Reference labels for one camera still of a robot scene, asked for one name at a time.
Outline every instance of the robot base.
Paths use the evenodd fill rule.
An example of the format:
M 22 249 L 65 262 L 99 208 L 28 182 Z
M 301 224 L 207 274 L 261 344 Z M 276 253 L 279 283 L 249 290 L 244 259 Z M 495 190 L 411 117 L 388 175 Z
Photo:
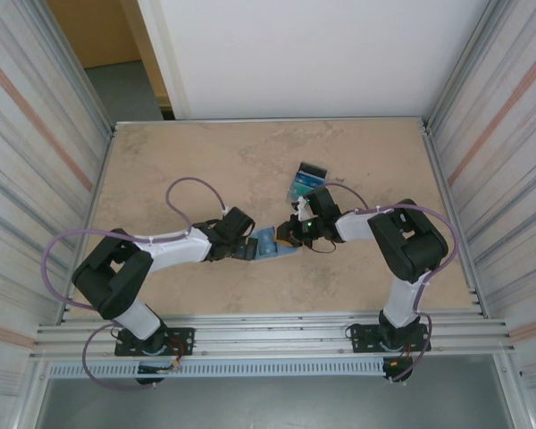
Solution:
M 427 326 L 417 324 L 415 328 L 405 337 L 405 344 L 396 349 L 390 349 L 385 344 L 381 335 L 380 325 L 378 324 L 352 324 L 348 327 L 351 346 L 354 353 L 385 353 L 406 352 L 406 346 L 411 345 L 410 351 L 421 351 L 427 341 Z M 428 345 L 427 351 L 431 350 L 431 344 Z
M 137 339 L 126 329 L 120 330 L 115 344 L 115 356 L 190 356 L 193 354 L 194 328 L 164 327 L 159 333 L 163 335 L 159 339 L 159 345 L 156 347 L 151 344 L 148 347 L 147 341 Z

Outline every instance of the orange stripe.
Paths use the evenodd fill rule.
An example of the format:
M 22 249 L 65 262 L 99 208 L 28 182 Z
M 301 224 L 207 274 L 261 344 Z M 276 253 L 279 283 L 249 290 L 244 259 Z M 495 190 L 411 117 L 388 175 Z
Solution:
M 536 337 L 536 322 L 525 324 L 524 326 L 513 329 L 510 332 L 510 338 L 512 338 L 512 341 L 514 342 L 527 341 L 534 337 Z
M 515 105 L 518 100 L 520 100 L 520 98 L 524 95 L 524 93 L 528 90 L 528 88 L 531 86 L 531 84 L 535 80 L 536 80 L 536 61 L 534 62 L 532 67 L 526 72 L 526 74 L 524 74 L 524 77 L 522 78 L 520 83 L 516 86 L 510 98 L 505 102 L 505 104 L 498 111 L 496 116 L 492 119 L 492 121 L 490 121 L 490 123 L 484 129 L 484 131 L 479 136 L 479 138 L 474 142 L 473 147 L 471 147 L 470 150 L 467 152 L 465 158 L 463 158 L 463 160 L 458 165 L 456 170 L 454 170 L 453 173 L 450 175 L 450 177 L 448 178 L 448 183 L 450 186 L 453 186 L 458 175 L 461 172 L 463 172 L 463 170 L 468 165 L 468 163 L 471 162 L 471 160 L 474 158 L 476 153 L 481 149 L 482 145 L 486 143 L 490 135 L 492 135 L 492 133 L 500 125 L 500 123 L 502 122 L 504 117 L 508 114 L 508 112 L 510 112 L 510 109 L 512 109 L 512 106 Z
M 31 349 L 34 347 L 33 338 L 27 335 L 22 335 L 21 333 L 10 331 L 2 326 L 0 326 L 0 341 L 13 344 L 14 346 L 24 347 L 26 349 Z
M 0 68 L 0 85 L 10 96 L 14 103 L 20 108 L 23 114 L 26 115 L 28 120 L 36 127 L 36 130 L 46 139 L 47 143 L 52 147 L 55 153 L 62 158 L 62 161 L 70 168 L 73 174 L 76 175 L 78 180 L 86 187 L 87 190 L 93 188 L 93 184 L 89 181 L 88 176 L 78 167 L 78 165 L 71 159 L 69 154 L 63 149 L 62 145 L 57 141 L 52 131 L 50 131 L 42 118 L 36 113 L 34 108 L 28 103 L 18 89 L 13 85 L 12 81 L 4 74 L 4 71 Z

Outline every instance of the white wall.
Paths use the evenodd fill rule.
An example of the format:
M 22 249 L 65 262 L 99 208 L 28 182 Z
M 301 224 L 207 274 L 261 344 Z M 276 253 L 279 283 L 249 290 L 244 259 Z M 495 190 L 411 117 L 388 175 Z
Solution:
M 139 0 L 180 119 L 427 114 L 488 0 Z

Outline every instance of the gray floor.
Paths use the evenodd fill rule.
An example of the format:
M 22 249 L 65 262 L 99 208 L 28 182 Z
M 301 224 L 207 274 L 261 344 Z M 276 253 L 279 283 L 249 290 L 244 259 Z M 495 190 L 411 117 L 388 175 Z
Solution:
M 114 122 L 163 120 L 141 61 L 86 69 L 86 74 Z
M 380 377 L 164 380 L 155 391 L 50 382 L 39 428 L 511 428 L 492 357 L 427 357 L 407 386 Z

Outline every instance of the corrugated metal wall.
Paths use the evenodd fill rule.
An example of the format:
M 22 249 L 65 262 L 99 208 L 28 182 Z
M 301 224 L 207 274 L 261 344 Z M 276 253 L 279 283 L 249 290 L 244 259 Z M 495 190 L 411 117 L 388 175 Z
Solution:
M 39 275 L 42 249 L 84 223 L 111 135 L 40 8 L 0 2 L 0 427 L 38 324 L 58 311 Z M 75 248 L 66 240 L 50 257 L 60 290 Z
M 483 293 L 536 399 L 536 0 L 510 2 L 433 129 Z

